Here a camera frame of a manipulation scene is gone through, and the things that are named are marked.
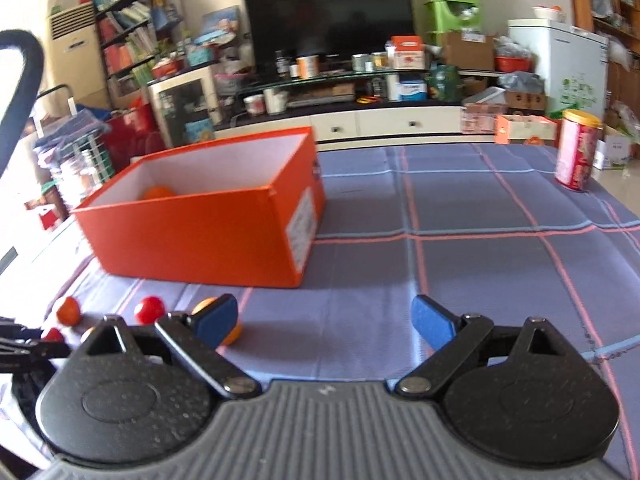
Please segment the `small red tomato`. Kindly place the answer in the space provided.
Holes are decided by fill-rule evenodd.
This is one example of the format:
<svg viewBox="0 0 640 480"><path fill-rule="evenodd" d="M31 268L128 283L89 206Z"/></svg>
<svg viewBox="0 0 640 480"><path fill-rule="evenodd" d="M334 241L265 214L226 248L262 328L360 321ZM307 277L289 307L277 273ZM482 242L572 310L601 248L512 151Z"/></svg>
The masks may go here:
<svg viewBox="0 0 640 480"><path fill-rule="evenodd" d="M64 342L65 337L57 327L50 327L41 335L41 339L50 342Z"/></svg>

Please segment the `red cherry tomato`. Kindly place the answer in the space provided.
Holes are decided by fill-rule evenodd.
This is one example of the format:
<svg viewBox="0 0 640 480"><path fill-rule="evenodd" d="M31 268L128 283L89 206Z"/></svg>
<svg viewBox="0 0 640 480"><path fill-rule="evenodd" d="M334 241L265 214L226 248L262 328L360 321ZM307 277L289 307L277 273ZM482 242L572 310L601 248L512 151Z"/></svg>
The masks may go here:
<svg viewBox="0 0 640 480"><path fill-rule="evenodd" d="M163 300L157 296L146 296L134 308L134 319L140 325L153 325L166 314Z"/></svg>

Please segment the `small orange fruit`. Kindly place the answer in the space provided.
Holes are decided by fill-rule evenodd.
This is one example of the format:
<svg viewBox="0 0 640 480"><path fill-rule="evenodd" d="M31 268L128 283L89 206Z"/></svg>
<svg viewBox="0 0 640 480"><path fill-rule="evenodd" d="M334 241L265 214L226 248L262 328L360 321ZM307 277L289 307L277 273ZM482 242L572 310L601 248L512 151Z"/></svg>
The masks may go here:
<svg viewBox="0 0 640 480"><path fill-rule="evenodd" d="M64 326L74 327L81 322L80 303L73 296L65 296L55 303L55 317Z"/></svg>

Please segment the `blue plaid tablecloth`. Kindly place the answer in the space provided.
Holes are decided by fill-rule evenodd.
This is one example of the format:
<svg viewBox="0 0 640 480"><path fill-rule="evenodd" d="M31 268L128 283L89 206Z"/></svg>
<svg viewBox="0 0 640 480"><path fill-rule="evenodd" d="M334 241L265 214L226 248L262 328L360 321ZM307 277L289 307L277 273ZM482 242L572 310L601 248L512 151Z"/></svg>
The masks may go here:
<svg viewBox="0 0 640 480"><path fill-rule="evenodd" d="M326 196L295 288L235 296L217 352L262 385L225 399L154 324L109 308L43 390L48 479L634 479L639 220L544 146L318 153ZM495 327L435 399L416 296Z"/></svg>

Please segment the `orange cardboard box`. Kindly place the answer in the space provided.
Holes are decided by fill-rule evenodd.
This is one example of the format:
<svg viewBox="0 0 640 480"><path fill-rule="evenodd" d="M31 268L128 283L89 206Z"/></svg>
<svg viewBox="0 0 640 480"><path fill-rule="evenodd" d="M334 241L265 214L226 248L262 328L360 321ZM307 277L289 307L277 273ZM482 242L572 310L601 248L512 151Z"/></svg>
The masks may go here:
<svg viewBox="0 0 640 480"><path fill-rule="evenodd" d="M139 200L155 185L177 195ZM146 155L74 216L111 274L295 288L325 204L314 134L303 127Z"/></svg>

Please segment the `red shopping bag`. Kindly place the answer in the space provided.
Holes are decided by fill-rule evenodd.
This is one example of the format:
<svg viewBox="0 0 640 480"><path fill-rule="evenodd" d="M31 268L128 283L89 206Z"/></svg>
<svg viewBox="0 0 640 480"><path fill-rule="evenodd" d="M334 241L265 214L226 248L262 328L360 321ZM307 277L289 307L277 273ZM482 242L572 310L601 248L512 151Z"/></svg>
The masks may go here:
<svg viewBox="0 0 640 480"><path fill-rule="evenodd" d="M150 104L113 116L107 125L110 131L102 139L115 172L124 170L136 157L166 148Z"/></svg>

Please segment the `red can yellow lid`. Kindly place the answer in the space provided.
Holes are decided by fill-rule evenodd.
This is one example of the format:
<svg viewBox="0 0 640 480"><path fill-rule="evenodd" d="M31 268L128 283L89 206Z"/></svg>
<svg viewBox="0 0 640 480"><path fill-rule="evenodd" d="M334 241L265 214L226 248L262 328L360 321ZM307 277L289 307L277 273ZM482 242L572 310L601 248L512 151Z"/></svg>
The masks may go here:
<svg viewBox="0 0 640 480"><path fill-rule="evenodd" d="M555 180L576 192L585 191L602 129L597 116L583 110L564 110Z"/></svg>

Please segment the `white tv cabinet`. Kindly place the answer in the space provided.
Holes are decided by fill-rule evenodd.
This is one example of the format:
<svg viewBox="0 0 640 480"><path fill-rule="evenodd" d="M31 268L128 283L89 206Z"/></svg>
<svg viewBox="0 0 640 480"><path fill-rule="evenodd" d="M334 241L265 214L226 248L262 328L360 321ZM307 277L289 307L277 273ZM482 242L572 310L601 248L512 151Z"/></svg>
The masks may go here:
<svg viewBox="0 0 640 480"><path fill-rule="evenodd" d="M458 102L393 101L390 89L398 78L396 70L384 70L252 84L238 92L238 108L216 127L215 138L309 127L321 151L492 141L490 133L462 131ZM284 112L248 114L245 98L275 98L282 92L288 98Z"/></svg>

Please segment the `red white medicine box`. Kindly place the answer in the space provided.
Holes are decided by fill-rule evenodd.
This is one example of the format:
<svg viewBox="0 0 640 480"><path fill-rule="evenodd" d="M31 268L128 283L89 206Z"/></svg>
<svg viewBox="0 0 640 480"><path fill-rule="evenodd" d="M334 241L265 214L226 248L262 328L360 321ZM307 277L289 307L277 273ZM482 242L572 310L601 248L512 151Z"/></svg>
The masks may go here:
<svg viewBox="0 0 640 480"><path fill-rule="evenodd" d="M393 36L393 66L396 70L424 70L425 50L419 36Z"/></svg>

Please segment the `brown cardboard box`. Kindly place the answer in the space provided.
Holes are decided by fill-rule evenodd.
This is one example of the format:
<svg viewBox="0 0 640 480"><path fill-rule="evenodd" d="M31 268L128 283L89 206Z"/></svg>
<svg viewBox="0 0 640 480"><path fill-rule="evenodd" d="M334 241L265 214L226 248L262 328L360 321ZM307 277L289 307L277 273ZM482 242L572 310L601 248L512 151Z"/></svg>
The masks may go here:
<svg viewBox="0 0 640 480"><path fill-rule="evenodd" d="M442 36L442 59L462 70L493 70L495 37L478 32L446 32Z"/></svg>

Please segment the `beige standing air conditioner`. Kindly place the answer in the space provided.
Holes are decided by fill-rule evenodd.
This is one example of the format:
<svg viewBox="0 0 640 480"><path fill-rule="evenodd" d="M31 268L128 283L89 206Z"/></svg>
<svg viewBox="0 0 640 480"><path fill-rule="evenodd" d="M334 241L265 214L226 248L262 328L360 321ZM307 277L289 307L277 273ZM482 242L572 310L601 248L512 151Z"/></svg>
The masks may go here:
<svg viewBox="0 0 640 480"><path fill-rule="evenodd" d="M53 82L70 86L77 103L109 110L94 5L84 3L51 15L50 36Z"/></svg>

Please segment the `green stacked plastic bins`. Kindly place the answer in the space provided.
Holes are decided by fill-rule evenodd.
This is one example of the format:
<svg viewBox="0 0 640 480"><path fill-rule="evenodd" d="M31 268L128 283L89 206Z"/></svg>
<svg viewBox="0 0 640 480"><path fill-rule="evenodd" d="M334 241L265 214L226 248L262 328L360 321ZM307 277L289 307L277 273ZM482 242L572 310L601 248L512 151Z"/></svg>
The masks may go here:
<svg viewBox="0 0 640 480"><path fill-rule="evenodd" d="M448 32L480 32L480 0L425 0L425 35L429 44L441 44Z"/></svg>

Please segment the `dark bookshelf with books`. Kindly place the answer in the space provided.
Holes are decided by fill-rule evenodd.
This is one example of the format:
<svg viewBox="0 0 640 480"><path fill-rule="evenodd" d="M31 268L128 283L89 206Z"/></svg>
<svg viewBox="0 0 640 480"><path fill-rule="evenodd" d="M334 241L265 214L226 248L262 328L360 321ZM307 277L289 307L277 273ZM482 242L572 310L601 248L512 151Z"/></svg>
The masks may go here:
<svg viewBox="0 0 640 480"><path fill-rule="evenodd" d="M141 96L160 60L157 31L166 25L166 0L92 0L108 102L115 110Z"/></svg>

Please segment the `black flat television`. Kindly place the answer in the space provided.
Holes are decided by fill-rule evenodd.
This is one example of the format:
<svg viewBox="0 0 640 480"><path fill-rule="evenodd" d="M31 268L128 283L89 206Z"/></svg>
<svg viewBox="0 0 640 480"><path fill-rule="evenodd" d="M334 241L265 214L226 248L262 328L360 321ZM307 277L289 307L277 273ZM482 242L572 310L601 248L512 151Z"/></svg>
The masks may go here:
<svg viewBox="0 0 640 480"><path fill-rule="evenodd" d="M381 51L393 36L414 34L411 0L244 0L258 73L277 75L287 58Z"/></svg>

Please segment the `wooden display shelf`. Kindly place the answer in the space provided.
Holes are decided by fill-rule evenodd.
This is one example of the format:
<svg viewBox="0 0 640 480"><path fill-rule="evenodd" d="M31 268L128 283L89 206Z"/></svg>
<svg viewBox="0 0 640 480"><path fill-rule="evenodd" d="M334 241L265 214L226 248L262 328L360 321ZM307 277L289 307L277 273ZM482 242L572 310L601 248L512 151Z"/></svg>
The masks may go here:
<svg viewBox="0 0 640 480"><path fill-rule="evenodd" d="M608 69L611 99L639 111L639 0L572 0L573 23L607 36L625 58Z"/></svg>

